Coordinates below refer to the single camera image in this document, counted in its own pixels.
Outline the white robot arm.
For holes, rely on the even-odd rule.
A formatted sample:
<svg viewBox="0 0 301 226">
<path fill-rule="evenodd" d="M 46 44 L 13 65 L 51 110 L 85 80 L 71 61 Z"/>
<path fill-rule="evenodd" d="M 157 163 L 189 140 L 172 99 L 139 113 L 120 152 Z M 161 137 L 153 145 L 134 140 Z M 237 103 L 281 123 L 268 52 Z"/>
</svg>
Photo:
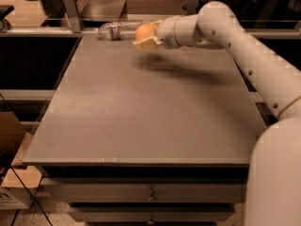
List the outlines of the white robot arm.
<svg viewBox="0 0 301 226">
<path fill-rule="evenodd" d="M 301 75 L 291 63 L 240 25 L 224 3 L 198 14 L 143 24 L 135 31 L 139 51 L 163 46 L 226 49 L 277 122 L 258 139 L 249 164 L 244 226 L 301 225 Z"/>
</svg>

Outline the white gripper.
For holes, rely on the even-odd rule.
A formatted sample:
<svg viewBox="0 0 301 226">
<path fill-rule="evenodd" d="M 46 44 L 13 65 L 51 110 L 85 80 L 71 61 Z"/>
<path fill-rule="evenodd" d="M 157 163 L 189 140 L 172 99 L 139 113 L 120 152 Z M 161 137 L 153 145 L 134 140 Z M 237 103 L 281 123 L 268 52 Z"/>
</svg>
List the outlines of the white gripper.
<svg viewBox="0 0 301 226">
<path fill-rule="evenodd" d="M 179 16 L 169 17 L 165 20 L 153 21 L 150 24 L 158 26 L 156 30 L 156 36 L 150 36 L 145 39 L 135 40 L 133 42 L 134 47 L 138 51 L 153 51 L 160 45 L 166 49 L 176 49 L 180 45 L 177 43 L 175 36 L 175 25 Z"/>
</svg>

